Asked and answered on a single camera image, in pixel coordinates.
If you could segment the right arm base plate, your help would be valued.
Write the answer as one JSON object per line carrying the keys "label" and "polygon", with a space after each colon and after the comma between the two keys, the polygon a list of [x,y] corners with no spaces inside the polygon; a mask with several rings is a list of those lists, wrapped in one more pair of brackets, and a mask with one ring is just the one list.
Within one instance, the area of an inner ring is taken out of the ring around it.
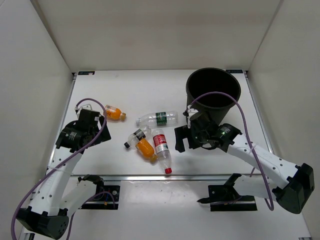
{"label": "right arm base plate", "polygon": [[209,185],[208,193],[211,212],[255,212],[258,210],[253,196],[240,196],[227,190],[224,185]]}

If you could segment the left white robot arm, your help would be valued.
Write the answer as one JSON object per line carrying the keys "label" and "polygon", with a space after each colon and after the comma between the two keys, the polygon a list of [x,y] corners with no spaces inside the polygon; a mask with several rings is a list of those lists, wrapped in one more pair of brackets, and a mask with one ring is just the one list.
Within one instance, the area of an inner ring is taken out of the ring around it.
{"label": "left white robot arm", "polygon": [[63,195],[76,164],[89,147],[109,141],[111,135],[106,117],[98,111],[77,109],[78,119],[68,123],[55,143],[57,154],[47,174],[27,193],[32,196],[26,208],[18,204],[11,228],[19,221],[27,230],[60,239],[66,232],[76,210],[88,199],[100,200],[105,194],[103,180],[88,174],[81,184]]}

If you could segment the small orange juice bottle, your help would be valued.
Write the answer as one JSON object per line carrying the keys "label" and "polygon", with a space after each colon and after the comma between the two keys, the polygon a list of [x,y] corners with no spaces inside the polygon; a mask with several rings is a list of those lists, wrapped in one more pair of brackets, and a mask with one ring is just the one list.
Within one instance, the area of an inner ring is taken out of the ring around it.
{"label": "small orange juice bottle", "polygon": [[126,120],[126,113],[122,112],[119,108],[116,108],[111,105],[105,105],[105,112],[107,118],[112,121],[121,121],[124,122]]}

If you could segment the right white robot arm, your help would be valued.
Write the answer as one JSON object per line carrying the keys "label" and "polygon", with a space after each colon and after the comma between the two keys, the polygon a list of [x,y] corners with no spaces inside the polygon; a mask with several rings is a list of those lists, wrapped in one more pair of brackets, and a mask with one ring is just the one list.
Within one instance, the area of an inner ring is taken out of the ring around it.
{"label": "right white robot arm", "polygon": [[224,123],[218,125],[207,112],[196,113],[187,125],[175,128],[175,149],[183,153],[187,139],[190,149],[220,149],[250,164],[268,177],[257,180],[234,173],[218,187],[217,197],[200,199],[201,203],[227,202],[240,196],[272,198],[283,209],[300,214],[315,189],[314,170],[306,163],[297,165],[286,161],[248,141],[242,132]]}

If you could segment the clear bottle black cap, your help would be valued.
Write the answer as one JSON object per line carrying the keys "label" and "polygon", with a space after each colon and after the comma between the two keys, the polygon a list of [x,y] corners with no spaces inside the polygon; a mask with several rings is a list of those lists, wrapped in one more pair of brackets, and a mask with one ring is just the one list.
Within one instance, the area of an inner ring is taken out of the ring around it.
{"label": "clear bottle black cap", "polygon": [[127,141],[124,143],[124,146],[129,149],[135,147],[142,139],[149,139],[152,136],[152,130],[148,125],[143,125],[138,128],[134,133],[128,136]]}

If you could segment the clear bottle red label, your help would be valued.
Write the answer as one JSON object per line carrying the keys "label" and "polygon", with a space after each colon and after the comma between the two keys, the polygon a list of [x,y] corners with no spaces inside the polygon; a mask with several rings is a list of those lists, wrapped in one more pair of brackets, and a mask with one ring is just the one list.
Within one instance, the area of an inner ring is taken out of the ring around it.
{"label": "clear bottle red label", "polygon": [[166,175],[172,173],[172,157],[168,147],[168,143],[164,131],[160,128],[152,131],[152,139],[154,143],[157,160],[163,168]]}

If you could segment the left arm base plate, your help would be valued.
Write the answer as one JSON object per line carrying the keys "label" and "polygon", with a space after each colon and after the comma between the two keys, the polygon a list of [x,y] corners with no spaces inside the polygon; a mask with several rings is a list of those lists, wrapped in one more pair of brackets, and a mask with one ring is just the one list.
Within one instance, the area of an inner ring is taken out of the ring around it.
{"label": "left arm base plate", "polygon": [[93,197],[81,206],[82,210],[117,210],[120,201],[120,183],[117,181],[105,181],[100,186],[96,193],[101,193],[98,196]]}

